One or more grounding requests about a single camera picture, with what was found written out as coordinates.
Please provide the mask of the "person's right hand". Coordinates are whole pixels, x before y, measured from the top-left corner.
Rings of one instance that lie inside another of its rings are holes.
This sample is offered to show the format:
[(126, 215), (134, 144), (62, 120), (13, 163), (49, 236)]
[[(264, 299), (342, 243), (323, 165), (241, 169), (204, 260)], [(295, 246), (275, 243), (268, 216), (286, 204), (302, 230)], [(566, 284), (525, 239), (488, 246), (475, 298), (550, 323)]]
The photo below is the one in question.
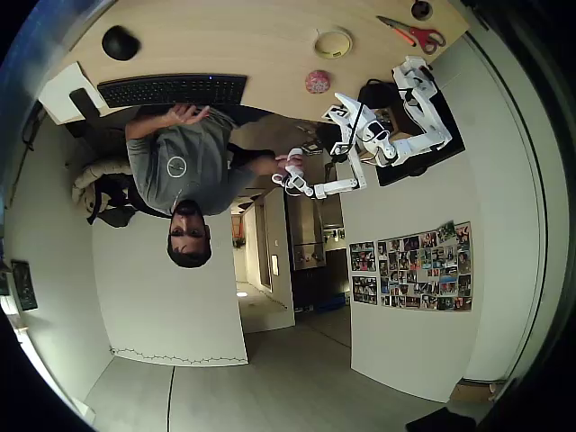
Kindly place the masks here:
[(273, 176), (273, 175), (281, 175), (285, 176), (286, 166), (288, 165), (288, 156), (281, 155), (277, 157), (271, 156), (264, 156), (261, 164), (261, 175), (262, 176)]

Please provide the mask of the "person's left hand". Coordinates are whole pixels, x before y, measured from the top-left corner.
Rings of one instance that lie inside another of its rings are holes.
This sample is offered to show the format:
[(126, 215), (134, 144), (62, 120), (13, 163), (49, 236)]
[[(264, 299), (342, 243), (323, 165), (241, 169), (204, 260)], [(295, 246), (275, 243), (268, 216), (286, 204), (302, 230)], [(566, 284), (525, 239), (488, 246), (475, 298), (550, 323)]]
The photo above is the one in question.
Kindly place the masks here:
[(166, 127), (174, 125), (196, 124), (210, 115), (210, 106), (199, 109), (193, 104), (177, 103), (164, 115)]

